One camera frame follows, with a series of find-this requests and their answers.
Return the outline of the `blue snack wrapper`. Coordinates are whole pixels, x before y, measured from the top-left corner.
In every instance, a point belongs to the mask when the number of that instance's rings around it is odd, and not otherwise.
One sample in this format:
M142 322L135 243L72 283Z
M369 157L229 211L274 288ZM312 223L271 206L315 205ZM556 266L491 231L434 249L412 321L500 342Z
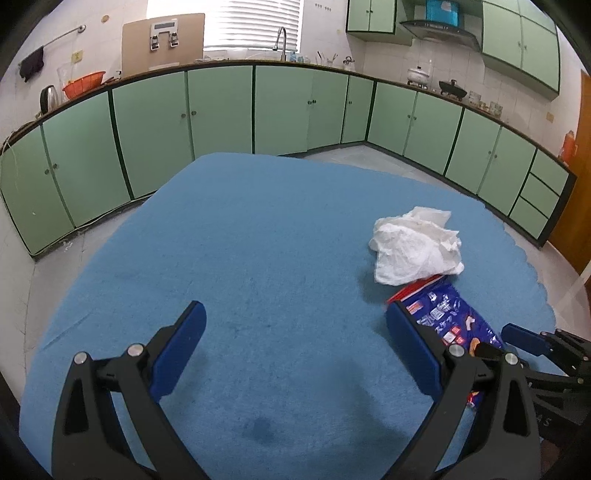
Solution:
M388 306L400 301L424 326L435 329L445 349L458 345L476 355L479 344L489 344L502 350L504 344L486 320L473 308L443 275L415 281L394 294ZM442 377L447 384L447 373Z

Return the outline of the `white tissue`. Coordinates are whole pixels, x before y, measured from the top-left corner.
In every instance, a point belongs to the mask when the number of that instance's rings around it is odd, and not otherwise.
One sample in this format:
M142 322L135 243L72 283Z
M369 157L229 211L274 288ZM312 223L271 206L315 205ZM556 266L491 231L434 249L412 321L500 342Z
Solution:
M434 275L459 275L462 241L446 227L450 211L415 207L396 217L378 219L369 248L376 253L374 280L402 286Z

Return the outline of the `green lower kitchen cabinets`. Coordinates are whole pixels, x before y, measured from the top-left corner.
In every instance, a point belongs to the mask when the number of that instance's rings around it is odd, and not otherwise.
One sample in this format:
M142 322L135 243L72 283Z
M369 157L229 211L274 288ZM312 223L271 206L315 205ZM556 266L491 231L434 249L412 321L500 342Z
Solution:
M325 67L228 61L104 84L44 115L2 144L1 197L35 257L203 155L346 144L476 197L536 245L576 182L538 143L448 97Z

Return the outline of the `green kitchen cabinets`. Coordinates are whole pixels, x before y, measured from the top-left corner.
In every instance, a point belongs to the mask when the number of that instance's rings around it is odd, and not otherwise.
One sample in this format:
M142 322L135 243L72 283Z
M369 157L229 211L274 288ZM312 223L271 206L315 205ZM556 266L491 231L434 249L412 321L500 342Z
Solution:
M476 197L536 245L576 182L538 143L448 97L325 67L228 61L104 84L44 115L2 144L1 197L35 257L203 155L346 144Z
M549 100L560 94L557 27L531 1L351 0L346 33L407 46L415 40L455 44Z

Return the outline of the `green upper kitchen cabinets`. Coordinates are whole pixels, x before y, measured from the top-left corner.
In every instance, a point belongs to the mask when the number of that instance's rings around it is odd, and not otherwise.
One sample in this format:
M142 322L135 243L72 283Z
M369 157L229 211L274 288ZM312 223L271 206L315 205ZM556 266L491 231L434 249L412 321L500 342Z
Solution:
M415 40L455 44L549 100L560 94L557 27L531 1L351 0L346 33L407 46Z

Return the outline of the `brown wooden door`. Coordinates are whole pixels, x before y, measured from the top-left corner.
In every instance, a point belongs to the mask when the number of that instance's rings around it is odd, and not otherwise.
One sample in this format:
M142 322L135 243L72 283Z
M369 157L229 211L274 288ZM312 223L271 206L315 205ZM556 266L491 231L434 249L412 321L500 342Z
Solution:
M581 104L576 132L577 152L569 162L576 175L566 207L550 235L550 243L577 273L590 262L590 76L581 74Z

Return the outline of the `blue table mat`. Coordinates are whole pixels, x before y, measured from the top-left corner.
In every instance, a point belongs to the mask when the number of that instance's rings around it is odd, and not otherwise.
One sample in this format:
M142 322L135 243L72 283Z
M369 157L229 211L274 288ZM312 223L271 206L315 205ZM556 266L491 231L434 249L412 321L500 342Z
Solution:
M390 342L375 222L447 210L461 296L495 330L551 330L525 252L480 202L427 183L303 159L211 154L137 209L89 260L40 341L20 434L51 462L73 356L121 354L197 300L207 325L162 408L214 479L378 479L432 401Z

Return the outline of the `orange thermos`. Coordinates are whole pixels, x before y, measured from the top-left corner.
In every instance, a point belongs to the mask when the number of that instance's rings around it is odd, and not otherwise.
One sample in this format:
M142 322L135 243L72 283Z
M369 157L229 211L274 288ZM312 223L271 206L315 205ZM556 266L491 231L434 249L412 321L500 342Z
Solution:
M570 166L578 151L578 145L573 130L569 130L565 137L559 153L559 159L567 166Z

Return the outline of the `black wok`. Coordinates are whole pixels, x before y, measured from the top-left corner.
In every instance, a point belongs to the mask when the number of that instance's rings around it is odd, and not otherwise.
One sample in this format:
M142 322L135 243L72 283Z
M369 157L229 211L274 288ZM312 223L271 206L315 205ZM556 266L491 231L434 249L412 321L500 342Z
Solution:
M457 81L452 79L451 81L439 81L439 87L443 96L454 98L458 101L463 101L468 92L457 85Z

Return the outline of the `orange plastic basin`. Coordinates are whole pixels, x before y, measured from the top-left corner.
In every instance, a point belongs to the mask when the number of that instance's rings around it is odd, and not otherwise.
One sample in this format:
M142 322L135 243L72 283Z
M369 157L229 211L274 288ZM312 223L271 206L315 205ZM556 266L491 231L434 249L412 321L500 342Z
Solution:
M101 86L105 71L97 71L69 81L62 92L68 100L74 100L81 95Z

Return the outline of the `steel electric kettle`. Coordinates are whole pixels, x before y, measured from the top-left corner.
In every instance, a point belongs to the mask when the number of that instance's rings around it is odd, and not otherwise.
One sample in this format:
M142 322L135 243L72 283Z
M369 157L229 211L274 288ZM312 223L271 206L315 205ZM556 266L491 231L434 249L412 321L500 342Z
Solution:
M39 104L42 115L53 112L61 105L60 93L54 85L48 85L41 90Z

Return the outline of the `white cooking pot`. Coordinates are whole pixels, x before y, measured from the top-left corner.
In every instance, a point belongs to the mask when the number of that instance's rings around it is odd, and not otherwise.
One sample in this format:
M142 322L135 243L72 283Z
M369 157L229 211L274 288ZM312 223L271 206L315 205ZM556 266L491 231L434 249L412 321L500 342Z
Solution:
M407 83L409 86L428 89L430 83L430 73L423 70L420 66L409 68L407 70Z

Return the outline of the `brown cardboard box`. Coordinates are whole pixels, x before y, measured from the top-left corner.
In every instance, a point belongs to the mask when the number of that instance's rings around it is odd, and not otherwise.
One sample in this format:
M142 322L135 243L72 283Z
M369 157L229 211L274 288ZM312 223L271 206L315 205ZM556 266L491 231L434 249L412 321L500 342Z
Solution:
M204 56L204 13L155 17L122 27L123 78L192 64Z

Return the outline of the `chrome sink faucet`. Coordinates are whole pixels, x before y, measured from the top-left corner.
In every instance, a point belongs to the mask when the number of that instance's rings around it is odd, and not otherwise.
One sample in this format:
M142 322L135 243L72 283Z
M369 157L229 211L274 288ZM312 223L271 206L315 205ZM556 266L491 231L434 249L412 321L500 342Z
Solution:
M276 42L273 45L273 51L280 53L280 61L287 61L287 29L280 27L277 30Z

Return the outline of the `black hanging cloth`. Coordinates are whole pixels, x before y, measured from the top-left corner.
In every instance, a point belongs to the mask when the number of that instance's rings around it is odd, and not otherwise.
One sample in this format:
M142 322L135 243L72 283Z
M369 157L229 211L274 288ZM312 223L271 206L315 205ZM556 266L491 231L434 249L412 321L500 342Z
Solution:
M27 83L44 67L44 46L40 46L19 64L19 75Z

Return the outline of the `window blinds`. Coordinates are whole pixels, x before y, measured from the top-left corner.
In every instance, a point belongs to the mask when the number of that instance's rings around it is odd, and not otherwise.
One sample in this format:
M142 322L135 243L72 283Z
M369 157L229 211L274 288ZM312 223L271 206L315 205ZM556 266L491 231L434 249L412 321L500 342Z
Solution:
M204 1L205 49L271 49L287 35L287 51L300 47L301 1Z

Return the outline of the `range hood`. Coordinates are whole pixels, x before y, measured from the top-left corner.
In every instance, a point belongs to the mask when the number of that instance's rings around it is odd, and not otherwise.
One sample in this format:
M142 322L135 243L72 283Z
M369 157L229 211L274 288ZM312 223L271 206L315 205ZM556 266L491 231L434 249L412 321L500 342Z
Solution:
M399 25L413 37L482 51L482 1L403 1Z

